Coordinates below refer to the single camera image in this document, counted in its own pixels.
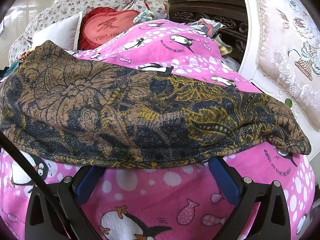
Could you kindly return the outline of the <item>white upholstered floral chair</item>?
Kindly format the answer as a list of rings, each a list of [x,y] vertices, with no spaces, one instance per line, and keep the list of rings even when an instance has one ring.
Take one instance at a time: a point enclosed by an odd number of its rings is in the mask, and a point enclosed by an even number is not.
[[[319,29],[302,0],[245,0],[246,50],[239,73],[286,103],[319,154]]]

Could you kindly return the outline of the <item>dark carved wooden headboard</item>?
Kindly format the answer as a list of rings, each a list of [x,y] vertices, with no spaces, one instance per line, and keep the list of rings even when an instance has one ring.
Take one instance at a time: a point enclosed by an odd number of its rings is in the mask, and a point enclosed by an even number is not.
[[[177,23],[191,23],[202,18],[225,25],[218,33],[233,51],[231,57],[238,63],[244,57],[248,18],[245,0],[167,0],[169,19]]]

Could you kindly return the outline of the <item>floral print quilt bundle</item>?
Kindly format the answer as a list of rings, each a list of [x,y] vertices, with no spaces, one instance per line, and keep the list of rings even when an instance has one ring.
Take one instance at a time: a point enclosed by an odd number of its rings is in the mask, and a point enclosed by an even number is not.
[[[41,11],[28,23],[24,32],[9,49],[9,63],[12,64],[18,60],[25,51],[31,48],[32,37],[36,31],[69,18],[78,12],[87,14],[98,7],[109,7],[116,11],[136,10],[138,12],[143,12],[149,7],[157,18],[168,18],[167,6],[159,0],[60,0]]]

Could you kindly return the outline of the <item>red heart-shaped pillow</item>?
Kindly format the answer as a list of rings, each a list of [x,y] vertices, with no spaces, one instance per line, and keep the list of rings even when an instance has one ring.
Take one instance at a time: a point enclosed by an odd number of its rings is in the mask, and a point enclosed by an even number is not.
[[[78,48],[95,49],[134,26],[136,10],[116,11],[109,7],[98,7],[87,13],[81,21]]]

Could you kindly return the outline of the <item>brown floral patterned garment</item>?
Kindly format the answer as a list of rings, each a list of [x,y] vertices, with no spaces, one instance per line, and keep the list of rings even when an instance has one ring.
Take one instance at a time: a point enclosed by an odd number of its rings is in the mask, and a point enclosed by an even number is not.
[[[1,83],[1,132],[44,159],[112,168],[185,166],[263,142],[311,152],[269,95],[80,60],[50,41]]]

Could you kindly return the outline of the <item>pink penguin fleece blanket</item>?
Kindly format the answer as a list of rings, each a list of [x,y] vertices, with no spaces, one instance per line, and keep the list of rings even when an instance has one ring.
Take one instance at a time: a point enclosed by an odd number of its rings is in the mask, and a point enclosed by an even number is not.
[[[169,20],[138,24],[93,50],[63,50],[80,60],[264,94],[222,62],[218,46],[205,33]],[[19,151],[47,185],[74,176],[83,166],[97,166],[59,163]],[[315,192],[308,155],[284,152],[263,142],[222,157],[240,176],[255,183],[281,183],[290,239],[296,239]],[[101,239],[213,239],[234,205],[218,187],[209,159],[170,168],[103,167],[103,176],[81,209]]]

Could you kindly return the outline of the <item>white square pillow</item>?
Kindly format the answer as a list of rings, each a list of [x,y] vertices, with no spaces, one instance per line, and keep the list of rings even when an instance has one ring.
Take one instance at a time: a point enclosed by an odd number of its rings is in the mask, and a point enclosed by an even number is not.
[[[77,50],[83,12],[53,23],[33,34],[32,48],[52,41],[66,50]]]

